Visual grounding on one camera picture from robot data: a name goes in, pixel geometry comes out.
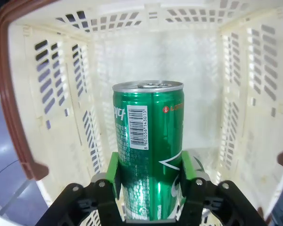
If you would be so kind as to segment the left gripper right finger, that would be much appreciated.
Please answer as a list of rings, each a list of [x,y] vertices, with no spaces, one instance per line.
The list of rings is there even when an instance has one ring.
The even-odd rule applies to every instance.
[[[223,226],[265,226],[264,219],[233,181],[218,185],[195,171],[187,151],[182,154],[180,185],[185,203],[179,226],[199,226],[203,209],[208,209]]]

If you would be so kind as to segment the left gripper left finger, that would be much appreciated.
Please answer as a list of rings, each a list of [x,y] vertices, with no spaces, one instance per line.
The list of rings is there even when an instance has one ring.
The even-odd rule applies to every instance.
[[[67,185],[36,224],[79,226],[97,212],[102,226],[120,226],[123,221],[116,204],[120,189],[118,153],[113,152],[107,172],[94,175],[86,187],[77,183]]]

